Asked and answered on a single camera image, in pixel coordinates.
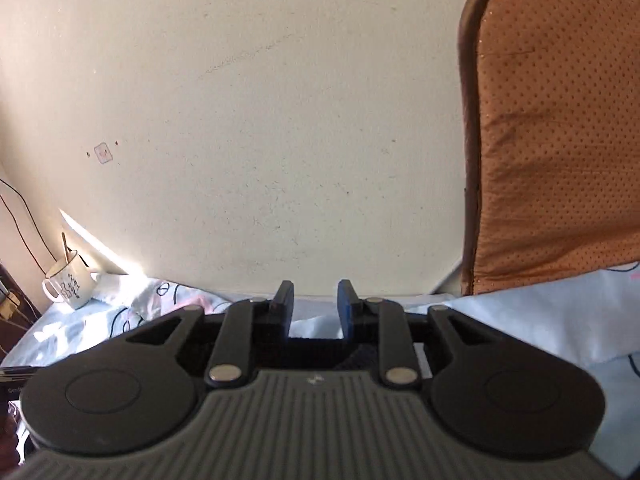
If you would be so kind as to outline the white enamel mug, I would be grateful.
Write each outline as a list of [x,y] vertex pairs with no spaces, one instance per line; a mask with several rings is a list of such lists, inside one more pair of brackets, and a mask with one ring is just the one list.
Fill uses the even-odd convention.
[[67,304],[77,310],[89,302],[98,281],[77,250],[58,260],[42,280],[42,291],[54,304]]

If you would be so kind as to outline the wooden stick in mug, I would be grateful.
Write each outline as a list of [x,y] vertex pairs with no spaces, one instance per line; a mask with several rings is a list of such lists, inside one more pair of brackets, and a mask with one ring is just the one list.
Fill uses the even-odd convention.
[[65,264],[70,264],[70,260],[72,260],[72,257],[70,256],[70,248],[68,247],[66,234],[64,232],[61,232],[61,240],[64,249]]

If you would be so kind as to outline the light blue cartoon bedsheet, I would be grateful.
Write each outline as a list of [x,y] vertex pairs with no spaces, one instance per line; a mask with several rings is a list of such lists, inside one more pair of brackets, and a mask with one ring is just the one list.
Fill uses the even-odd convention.
[[1,365],[17,479],[634,479],[639,268],[404,308],[416,387],[385,387],[335,299],[298,298],[242,387],[204,379],[221,295],[104,278]]

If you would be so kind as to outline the brown padded cushion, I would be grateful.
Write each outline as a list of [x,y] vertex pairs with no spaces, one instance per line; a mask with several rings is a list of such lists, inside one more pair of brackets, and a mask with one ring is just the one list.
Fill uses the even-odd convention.
[[467,295],[639,258],[639,0],[466,0]]

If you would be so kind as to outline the small pink wall sticker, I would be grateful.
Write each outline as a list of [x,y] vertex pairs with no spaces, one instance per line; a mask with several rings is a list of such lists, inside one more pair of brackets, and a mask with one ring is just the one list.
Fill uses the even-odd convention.
[[113,160],[113,154],[106,142],[102,142],[94,148],[96,159],[101,165],[107,164]]

